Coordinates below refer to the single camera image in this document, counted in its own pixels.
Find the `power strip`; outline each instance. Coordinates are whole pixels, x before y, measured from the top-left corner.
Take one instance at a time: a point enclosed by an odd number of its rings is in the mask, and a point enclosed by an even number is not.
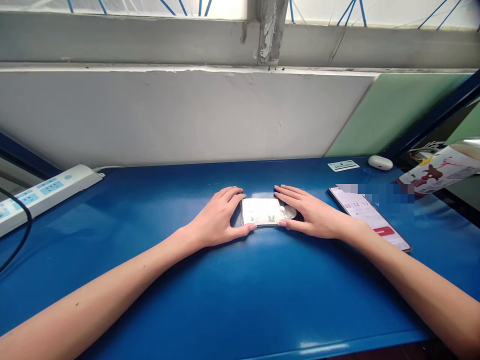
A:
[[[15,195],[34,218],[72,195],[98,183],[105,175],[88,166],[77,165],[39,185]],[[0,202],[0,237],[27,222],[27,215],[13,200]]]

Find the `blue desk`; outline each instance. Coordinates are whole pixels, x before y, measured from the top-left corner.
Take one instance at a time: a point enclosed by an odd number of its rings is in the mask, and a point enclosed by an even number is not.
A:
[[[401,172],[333,172],[344,159],[231,162],[115,169],[39,216],[0,276],[0,333],[187,224],[217,190],[250,197],[274,184],[334,206],[334,184],[384,184]],[[410,206],[411,211],[402,206]],[[380,211],[411,256],[480,299],[480,229],[435,196]],[[24,229],[0,239],[3,261]],[[284,228],[204,249],[161,276],[81,359],[318,359],[417,342],[433,334],[381,274],[337,240]]]

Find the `black cable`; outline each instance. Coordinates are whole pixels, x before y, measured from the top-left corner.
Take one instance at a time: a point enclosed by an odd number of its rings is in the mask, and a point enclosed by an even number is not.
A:
[[[27,238],[29,237],[29,234],[30,234],[30,229],[32,228],[32,214],[30,213],[30,210],[25,206],[25,204],[23,202],[21,202],[20,200],[18,200],[15,196],[13,196],[11,193],[9,193],[8,191],[2,189],[0,187],[0,193],[8,196],[10,199],[12,199],[14,202],[16,202],[22,209],[23,211],[25,212],[26,214],[26,229],[25,229],[25,233],[23,234],[23,237],[21,238],[21,241],[20,243],[18,244],[18,246],[16,247],[15,251],[10,255],[10,257],[3,263],[2,266],[0,266],[0,273],[3,271],[3,269],[5,269],[7,267],[8,264],[10,264],[10,262],[13,260],[13,258],[19,253],[20,249],[22,248],[22,246],[24,246],[25,244],[25,241],[27,241]]]

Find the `power cord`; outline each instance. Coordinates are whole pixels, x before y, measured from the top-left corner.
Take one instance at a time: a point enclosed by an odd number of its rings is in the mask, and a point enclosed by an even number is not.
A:
[[[8,191],[4,190],[1,187],[0,187],[0,193],[4,194],[5,196],[8,196],[10,199],[16,202],[26,214],[26,229],[25,229],[25,232],[23,233],[23,237],[21,238],[21,241],[16,247],[15,251],[2,264],[2,266],[0,266],[0,273],[1,273],[7,267],[7,265],[10,264],[13,258],[19,253],[20,249],[24,246],[25,242],[27,241],[27,238],[29,237],[30,230],[32,229],[33,220],[32,220],[32,214],[30,213],[30,210],[25,206],[23,202],[18,200],[15,196],[13,196],[11,193],[9,193]]]
[[[125,166],[118,166],[118,165],[112,165],[112,166],[100,166],[92,169],[94,172],[98,173],[100,170],[103,169],[116,169],[116,168],[124,168]]]

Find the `smartphone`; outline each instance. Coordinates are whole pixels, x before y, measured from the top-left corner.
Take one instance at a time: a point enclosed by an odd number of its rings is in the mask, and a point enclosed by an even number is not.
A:
[[[410,244],[396,231],[365,196],[344,192],[338,186],[330,187],[328,193],[337,205],[353,218],[362,219],[382,238],[393,246],[408,253],[412,251]]]

